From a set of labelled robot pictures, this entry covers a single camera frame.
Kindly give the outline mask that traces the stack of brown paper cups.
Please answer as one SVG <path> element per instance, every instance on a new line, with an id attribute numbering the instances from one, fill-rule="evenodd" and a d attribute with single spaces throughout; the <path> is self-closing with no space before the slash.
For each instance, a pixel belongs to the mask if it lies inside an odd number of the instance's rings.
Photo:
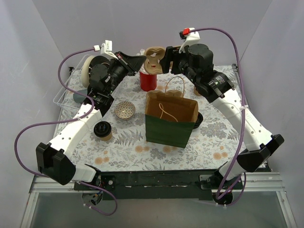
<path id="1" fill-rule="evenodd" d="M 194 87 L 193 92 L 196 96 L 201 96 L 196 87 Z"/>

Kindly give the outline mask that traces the black plastic cup lid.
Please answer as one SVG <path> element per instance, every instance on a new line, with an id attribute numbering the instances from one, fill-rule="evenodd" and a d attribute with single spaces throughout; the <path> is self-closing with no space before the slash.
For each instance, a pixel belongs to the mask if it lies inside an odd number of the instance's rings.
<path id="1" fill-rule="evenodd" d="M 100 121 L 94 126 L 94 134 L 99 138 L 105 138 L 112 132 L 111 125 L 106 121 Z"/>

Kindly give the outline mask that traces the brown paper coffee cup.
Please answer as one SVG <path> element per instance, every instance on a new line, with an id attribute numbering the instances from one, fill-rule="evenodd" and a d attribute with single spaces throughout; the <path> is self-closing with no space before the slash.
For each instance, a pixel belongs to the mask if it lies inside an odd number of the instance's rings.
<path id="1" fill-rule="evenodd" d="M 112 138 L 112 132 L 109 133 L 101 133 L 96 135 L 102 141 L 109 141 Z"/>

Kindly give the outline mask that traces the single brown pulp cup carrier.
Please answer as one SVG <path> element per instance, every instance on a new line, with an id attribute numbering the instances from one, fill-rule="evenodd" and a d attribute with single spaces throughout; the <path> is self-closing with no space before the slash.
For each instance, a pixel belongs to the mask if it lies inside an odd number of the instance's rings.
<path id="1" fill-rule="evenodd" d="M 162 67 L 160 61 L 165 55 L 165 48 L 163 47 L 150 47 L 145 50 L 144 55 L 146 60 L 144 62 L 144 69 L 150 75 L 162 74 Z"/>

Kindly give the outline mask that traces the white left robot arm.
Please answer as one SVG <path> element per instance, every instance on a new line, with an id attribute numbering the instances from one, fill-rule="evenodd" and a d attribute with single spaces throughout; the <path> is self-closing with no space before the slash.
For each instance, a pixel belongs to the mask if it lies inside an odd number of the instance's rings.
<path id="1" fill-rule="evenodd" d="M 112 92 L 123 78 L 134 76 L 146 60 L 146 56 L 128 56 L 122 52 L 111 56 L 112 59 L 89 56 L 85 60 L 80 81 L 87 94 L 74 120 L 48 143 L 40 143 L 36 147 L 38 170 L 62 185 L 70 181 L 84 181 L 91 190 L 100 187 L 98 169 L 73 164 L 73 151 L 109 110 L 114 101 Z"/>

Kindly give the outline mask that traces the green paper bag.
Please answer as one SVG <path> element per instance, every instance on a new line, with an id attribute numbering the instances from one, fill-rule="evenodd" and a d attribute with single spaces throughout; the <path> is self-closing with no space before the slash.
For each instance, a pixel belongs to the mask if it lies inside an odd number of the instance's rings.
<path id="1" fill-rule="evenodd" d="M 182 92 L 185 95 L 185 80 Z M 185 148 L 198 117 L 198 102 L 185 97 L 165 94 L 146 95 L 145 136 L 146 141 Z"/>

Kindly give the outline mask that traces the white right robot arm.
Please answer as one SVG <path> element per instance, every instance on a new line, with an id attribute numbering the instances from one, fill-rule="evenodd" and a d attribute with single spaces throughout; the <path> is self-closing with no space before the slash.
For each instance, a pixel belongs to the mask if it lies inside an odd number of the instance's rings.
<path id="1" fill-rule="evenodd" d="M 210 178 L 225 189 L 232 179 L 244 172 L 254 172 L 284 142 L 280 134 L 268 131 L 242 104 L 239 94 L 230 79 L 214 70 L 213 52 L 204 44 L 166 47 L 160 65 L 164 73 L 183 74 L 206 100 L 217 108 L 239 133 L 245 150 L 235 161 L 230 160 L 219 167 Z"/>

